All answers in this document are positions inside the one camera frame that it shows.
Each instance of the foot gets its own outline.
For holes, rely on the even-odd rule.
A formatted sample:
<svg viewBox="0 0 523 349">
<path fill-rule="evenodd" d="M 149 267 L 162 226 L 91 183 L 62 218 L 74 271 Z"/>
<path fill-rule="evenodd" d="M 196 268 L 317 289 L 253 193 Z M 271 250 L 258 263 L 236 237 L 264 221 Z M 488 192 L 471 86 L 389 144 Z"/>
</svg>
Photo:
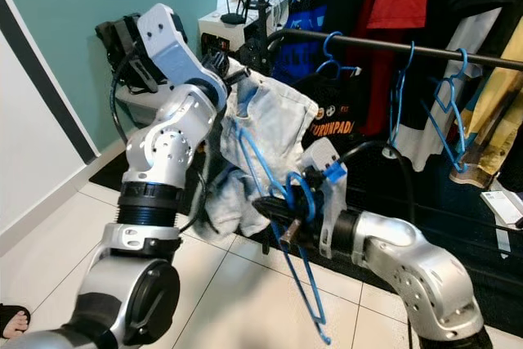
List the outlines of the foot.
<svg viewBox="0 0 523 349">
<path fill-rule="evenodd" d="M 27 315 L 23 311 L 17 312 L 8 322 L 2 331 L 2 336 L 7 339 L 19 337 L 29 327 Z"/>
</svg>

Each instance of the tiled floor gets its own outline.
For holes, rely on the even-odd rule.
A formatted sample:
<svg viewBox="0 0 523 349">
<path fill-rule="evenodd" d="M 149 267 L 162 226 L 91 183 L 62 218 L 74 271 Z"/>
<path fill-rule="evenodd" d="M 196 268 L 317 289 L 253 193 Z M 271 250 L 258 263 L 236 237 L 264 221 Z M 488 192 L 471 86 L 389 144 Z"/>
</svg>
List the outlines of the tiled floor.
<svg viewBox="0 0 523 349">
<path fill-rule="evenodd" d="M 117 192 L 87 184 L 0 261 L 2 302 L 33 311 L 30 331 L 56 328 L 70 317 L 103 226 L 114 220 L 117 199 Z M 324 347 L 280 252 L 265 256 L 260 244 L 235 235 L 211 243 L 190 230 L 183 237 L 173 263 L 181 296 L 172 327 L 149 347 Z M 293 261 L 305 282 L 301 261 Z M 321 266 L 312 270 L 332 347 L 408 348 L 406 313 L 396 295 Z M 305 289 L 311 295 L 308 285 Z M 496 349 L 523 347 L 523 339 L 488 330 Z"/>
</svg>

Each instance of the white cloth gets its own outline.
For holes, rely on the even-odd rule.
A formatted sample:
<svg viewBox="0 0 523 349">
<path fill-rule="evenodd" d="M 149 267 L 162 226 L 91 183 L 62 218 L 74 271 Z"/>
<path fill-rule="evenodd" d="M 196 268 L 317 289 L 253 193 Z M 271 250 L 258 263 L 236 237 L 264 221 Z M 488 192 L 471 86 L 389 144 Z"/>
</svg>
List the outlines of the white cloth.
<svg viewBox="0 0 523 349">
<path fill-rule="evenodd" d="M 242 65 L 230 60 L 230 73 Z M 238 224 L 246 236 L 264 229 L 268 221 L 252 207 L 259 196 L 236 137 L 238 124 L 252 135 L 275 179 L 299 171 L 302 138 L 318 113 L 318 105 L 292 87 L 253 71 L 233 86 L 221 125 L 221 155 L 239 170 L 227 168 L 207 198 L 205 208 L 212 224 L 225 236 Z M 244 141 L 257 177 L 265 190 L 269 180 L 250 145 Z"/>
<path fill-rule="evenodd" d="M 463 48 L 468 53 L 476 53 L 485 41 L 490 29 L 492 29 L 492 25 L 498 18 L 500 11 L 501 8 L 496 8 L 461 20 L 446 49 L 448 51 L 457 51 L 459 48 Z M 461 61 L 449 60 L 443 78 L 457 74 L 461 67 Z M 469 63 L 465 70 L 465 75 L 469 78 L 478 77 L 481 75 L 481 68 Z M 464 84 L 463 80 L 454 80 L 454 97 L 456 101 L 459 100 Z M 448 83 L 443 84 L 438 97 L 445 105 L 449 102 L 450 89 Z M 447 135 L 455 119 L 454 112 L 450 110 L 446 114 L 435 101 L 431 108 L 431 114 L 443 135 Z M 431 154 L 441 154 L 441 151 L 443 151 L 443 144 L 430 119 L 427 119 L 423 130 L 409 128 L 401 124 L 396 137 L 396 147 L 404 157 L 410 159 L 416 172 L 421 172 L 425 168 L 425 164 Z"/>
</svg>

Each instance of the teal wall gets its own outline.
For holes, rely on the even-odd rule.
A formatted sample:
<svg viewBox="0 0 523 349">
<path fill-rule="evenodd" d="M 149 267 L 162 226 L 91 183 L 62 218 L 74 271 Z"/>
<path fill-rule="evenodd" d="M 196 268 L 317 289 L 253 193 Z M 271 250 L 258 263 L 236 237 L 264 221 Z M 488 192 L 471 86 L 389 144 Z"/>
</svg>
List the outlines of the teal wall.
<svg viewBox="0 0 523 349">
<path fill-rule="evenodd" d="M 198 18 L 216 8 L 217 0 L 14 0 L 99 150 L 118 138 L 109 112 L 110 68 L 94 28 L 155 3 L 169 5 L 184 24 L 190 47 L 198 46 Z"/>
</svg>

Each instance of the sandal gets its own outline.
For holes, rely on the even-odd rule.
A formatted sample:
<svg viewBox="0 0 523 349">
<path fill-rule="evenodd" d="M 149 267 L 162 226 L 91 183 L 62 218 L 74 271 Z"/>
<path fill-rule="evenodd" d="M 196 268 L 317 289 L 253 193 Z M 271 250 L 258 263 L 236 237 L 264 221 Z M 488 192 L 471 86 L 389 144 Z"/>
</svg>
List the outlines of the sandal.
<svg viewBox="0 0 523 349">
<path fill-rule="evenodd" d="M 6 329 L 9 322 L 11 322 L 11 319 L 18 314 L 18 312 L 23 311 L 24 314 L 27 316 L 27 325 L 29 325 L 29 322 L 31 321 L 31 314 L 27 310 L 27 308 L 23 306 L 4 306 L 3 304 L 0 304 L 0 337 L 4 339 L 9 339 L 4 337 L 3 332 Z"/>
</svg>

